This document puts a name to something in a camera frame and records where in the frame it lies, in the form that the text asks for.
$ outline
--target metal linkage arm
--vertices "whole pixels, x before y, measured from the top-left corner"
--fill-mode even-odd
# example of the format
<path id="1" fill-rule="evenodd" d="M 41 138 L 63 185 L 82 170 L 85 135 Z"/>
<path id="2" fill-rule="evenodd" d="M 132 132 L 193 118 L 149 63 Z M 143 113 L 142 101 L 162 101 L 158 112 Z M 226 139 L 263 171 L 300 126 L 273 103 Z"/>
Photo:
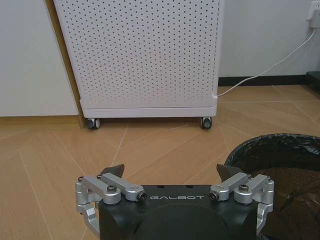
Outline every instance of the metal linkage arm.
<path id="1" fill-rule="evenodd" d="M 258 174 L 247 185 L 240 185 L 234 190 L 234 200 L 241 204 L 258 202 L 256 233 L 266 224 L 267 214 L 274 208 L 275 182 L 270 177 Z"/>
<path id="2" fill-rule="evenodd" d="M 128 201 L 142 202 L 147 198 L 147 194 L 141 185 L 129 183 L 111 173 L 103 174 L 100 180 L 108 185 L 114 185 L 119 188 Z"/>
<path id="3" fill-rule="evenodd" d="M 258 174 L 247 185 L 234 189 L 234 200 L 241 204 L 250 204 L 253 200 L 263 204 L 274 203 L 275 182 L 268 176 Z"/>
<path id="4" fill-rule="evenodd" d="M 248 182 L 248 175 L 243 172 L 238 172 L 236 175 L 228 178 L 218 185 L 212 185 L 210 188 L 209 197 L 213 201 L 225 201 L 229 199 L 229 194 L 234 191 L 239 185 Z"/>
<path id="5" fill-rule="evenodd" d="M 121 201 L 118 188 L 110 189 L 107 184 L 93 176 L 83 176 L 75 183 L 76 210 L 83 215 L 87 227 L 99 237 L 99 221 L 96 210 L 90 203 L 103 200 L 105 204 L 117 204 Z"/>

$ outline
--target white perforated panel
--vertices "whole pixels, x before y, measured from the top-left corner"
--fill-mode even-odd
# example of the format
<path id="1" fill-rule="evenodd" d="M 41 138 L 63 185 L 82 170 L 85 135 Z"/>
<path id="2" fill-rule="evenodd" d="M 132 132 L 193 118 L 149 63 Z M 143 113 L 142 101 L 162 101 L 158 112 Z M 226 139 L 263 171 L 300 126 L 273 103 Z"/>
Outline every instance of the white perforated panel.
<path id="1" fill-rule="evenodd" d="M 55 0 L 86 109 L 211 107 L 219 0 Z"/>

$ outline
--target mesh bin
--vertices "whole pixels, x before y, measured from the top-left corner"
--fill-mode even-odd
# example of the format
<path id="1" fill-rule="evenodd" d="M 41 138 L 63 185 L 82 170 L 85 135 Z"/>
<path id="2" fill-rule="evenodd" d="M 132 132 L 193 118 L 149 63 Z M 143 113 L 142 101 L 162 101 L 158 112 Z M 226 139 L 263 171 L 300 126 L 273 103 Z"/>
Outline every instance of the mesh bin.
<path id="1" fill-rule="evenodd" d="M 262 234 L 275 240 L 320 239 L 320 138 L 270 134 L 236 147 L 225 165 L 275 182 L 274 210 Z"/>

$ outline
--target light wood flooring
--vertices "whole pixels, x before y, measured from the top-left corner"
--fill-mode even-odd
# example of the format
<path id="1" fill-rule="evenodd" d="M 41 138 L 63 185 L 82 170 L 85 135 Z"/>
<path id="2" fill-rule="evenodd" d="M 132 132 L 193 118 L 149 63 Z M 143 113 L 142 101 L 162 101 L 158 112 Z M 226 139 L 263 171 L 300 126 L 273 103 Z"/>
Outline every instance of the light wood flooring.
<path id="1" fill-rule="evenodd" d="M 220 87 L 223 92 L 227 87 Z M 320 136 L 320 95 L 308 86 L 249 86 L 220 97 L 211 130 L 199 119 L 120 119 L 0 126 L 0 239 L 93 240 L 76 212 L 74 182 L 125 164 L 137 184 L 215 184 L 217 163 L 248 139 Z"/>

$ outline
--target black caster wheel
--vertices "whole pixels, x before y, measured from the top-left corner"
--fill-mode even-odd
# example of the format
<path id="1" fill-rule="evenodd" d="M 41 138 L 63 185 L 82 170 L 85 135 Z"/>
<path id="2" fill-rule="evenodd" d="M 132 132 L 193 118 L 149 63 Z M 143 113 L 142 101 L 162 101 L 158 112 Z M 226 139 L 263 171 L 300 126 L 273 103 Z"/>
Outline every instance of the black caster wheel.
<path id="1" fill-rule="evenodd" d="M 210 116 L 201 117 L 200 126 L 202 129 L 210 129 L 212 127 L 212 117 Z"/>
<path id="2" fill-rule="evenodd" d="M 86 120 L 86 128 L 90 130 L 95 130 L 100 127 L 100 120 L 99 118 L 88 118 Z"/>

